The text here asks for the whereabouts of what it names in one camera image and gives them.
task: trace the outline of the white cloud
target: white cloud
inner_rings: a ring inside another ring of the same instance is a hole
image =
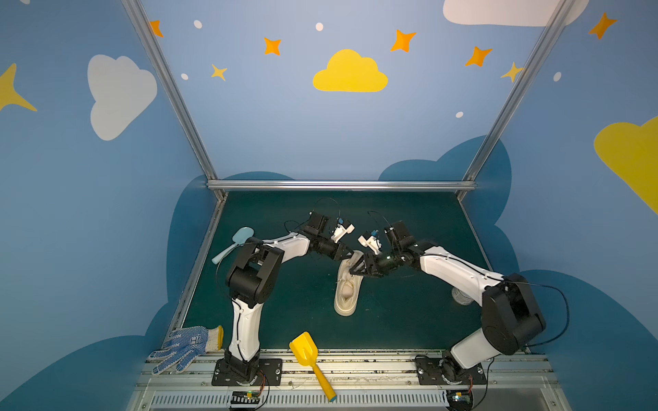
[[[457,24],[545,26],[560,0],[445,0],[443,15]],[[567,16],[570,24],[589,0],[576,0]]]
[[[155,99],[155,77],[128,57],[114,60],[96,55],[87,68],[89,89],[96,100],[91,108],[91,126],[103,140],[118,137]]]

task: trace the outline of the light blue spoon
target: light blue spoon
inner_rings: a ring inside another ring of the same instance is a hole
[[[224,259],[225,256],[228,255],[231,251],[233,251],[234,248],[236,248],[238,245],[243,245],[244,243],[247,242],[247,239],[249,237],[253,236],[253,228],[251,227],[242,227],[239,229],[235,235],[233,236],[233,242],[235,244],[230,245],[226,250],[222,251],[221,253],[217,254],[213,258],[213,264],[219,264],[221,260]]]

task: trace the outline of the yellow cloud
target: yellow cloud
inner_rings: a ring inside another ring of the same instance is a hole
[[[601,160],[658,213],[658,117],[643,126],[615,123],[594,139]]]
[[[381,91],[388,84],[388,77],[377,69],[377,62],[361,57],[354,50],[341,50],[327,64],[327,69],[317,72],[313,85],[322,91]]]

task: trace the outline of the dotted work glove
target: dotted work glove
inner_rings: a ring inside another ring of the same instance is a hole
[[[183,372],[197,355],[217,351],[222,346],[223,339],[222,326],[213,329],[197,326],[174,330],[164,340],[163,350],[153,351],[149,355],[150,360],[163,360],[151,373],[161,374],[174,364],[177,364],[176,373]]]

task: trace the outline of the wall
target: wall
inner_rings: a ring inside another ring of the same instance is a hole
[[[0,44],[0,409],[123,409],[215,198],[119,0],[4,1]]]
[[[558,1],[142,3],[220,178],[460,180]]]
[[[617,21],[599,31],[603,13]],[[548,354],[574,411],[658,408],[650,383],[658,364],[657,13],[648,0],[590,2],[465,198],[496,270],[567,294],[570,329],[536,349]],[[538,339],[546,339],[565,311],[555,292],[536,294],[550,324]],[[617,390],[621,381],[630,384]]]

